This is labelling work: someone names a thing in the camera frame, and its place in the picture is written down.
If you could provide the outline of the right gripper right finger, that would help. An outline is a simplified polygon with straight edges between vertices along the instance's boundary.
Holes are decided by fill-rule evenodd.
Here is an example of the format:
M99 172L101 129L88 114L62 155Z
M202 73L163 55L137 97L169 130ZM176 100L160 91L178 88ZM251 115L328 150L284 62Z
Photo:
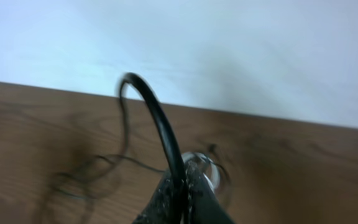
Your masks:
M234 224L220 206L203 173L193 161L185 163L188 204L184 209L187 224Z

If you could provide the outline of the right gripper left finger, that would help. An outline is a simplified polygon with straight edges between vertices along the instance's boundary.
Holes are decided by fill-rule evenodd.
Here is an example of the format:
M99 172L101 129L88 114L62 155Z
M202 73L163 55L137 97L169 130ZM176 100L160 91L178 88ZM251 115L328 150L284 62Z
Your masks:
M180 224L181 219L181 187L174 186L172 175L166 170L150 202L132 224Z

